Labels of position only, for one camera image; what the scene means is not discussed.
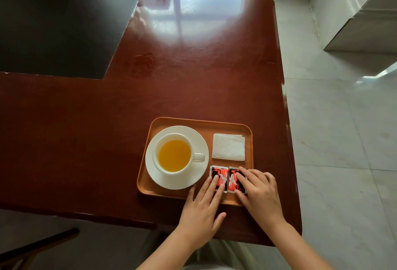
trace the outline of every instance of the napkin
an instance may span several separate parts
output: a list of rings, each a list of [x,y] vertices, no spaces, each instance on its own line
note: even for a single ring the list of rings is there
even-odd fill
[[[245,161],[245,137],[235,134],[214,134],[212,158]]]

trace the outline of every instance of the brown tray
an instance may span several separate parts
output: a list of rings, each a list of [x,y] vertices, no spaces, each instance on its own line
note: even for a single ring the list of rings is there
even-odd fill
[[[208,161],[207,169],[204,175],[196,183],[196,193],[200,190],[210,172],[210,165],[224,166],[224,167],[245,167],[254,168],[254,154],[252,145],[252,131],[249,127],[242,124],[222,123],[222,122],[209,122],[199,120],[187,120],[182,118],[157,118],[149,128],[148,138],[146,140],[145,151],[143,152],[141,167],[139,168],[138,180],[136,185],[142,194],[170,197],[178,199],[186,199],[189,188],[185,189],[166,189],[156,184],[149,176],[146,170],[145,154],[146,149],[151,139],[160,131],[171,126],[187,126],[195,129],[205,139],[210,158]],[[245,161],[227,161],[224,159],[212,159],[212,140],[214,133],[224,134],[242,134],[245,137]],[[229,205],[242,205],[234,193],[224,193],[221,203]]]

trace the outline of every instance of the floor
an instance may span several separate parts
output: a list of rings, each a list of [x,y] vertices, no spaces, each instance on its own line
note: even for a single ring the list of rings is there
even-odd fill
[[[309,2],[275,0],[303,237],[335,269],[395,269],[397,56],[322,51]],[[0,210],[0,252],[73,226],[81,235],[32,270],[133,269],[148,233]],[[276,248],[248,246],[264,269],[289,269]]]

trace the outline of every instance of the saucer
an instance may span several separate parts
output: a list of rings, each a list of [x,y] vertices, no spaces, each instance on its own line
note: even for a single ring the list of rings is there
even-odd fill
[[[167,176],[160,172],[154,165],[152,155],[157,141],[169,133],[180,133],[189,138],[193,146],[193,151],[205,155],[204,162],[192,162],[191,166],[180,175]],[[210,154],[207,143],[199,132],[186,126],[172,126],[160,131],[152,138],[146,149],[145,163],[149,176],[159,186],[166,189],[184,189],[195,184],[204,175],[208,166],[209,157]]]

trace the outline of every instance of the person's left hand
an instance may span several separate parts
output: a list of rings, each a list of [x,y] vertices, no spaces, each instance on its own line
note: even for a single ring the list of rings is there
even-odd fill
[[[225,185],[221,184],[212,198],[218,180],[218,175],[214,179],[208,177],[196,199],[193,200],[195,186],[190,189],[187,196],[175,232],[189,242],[192,251],[204,246],[214,236],[226,217],[226,213],[222,212],[214,220],[225,188]]]

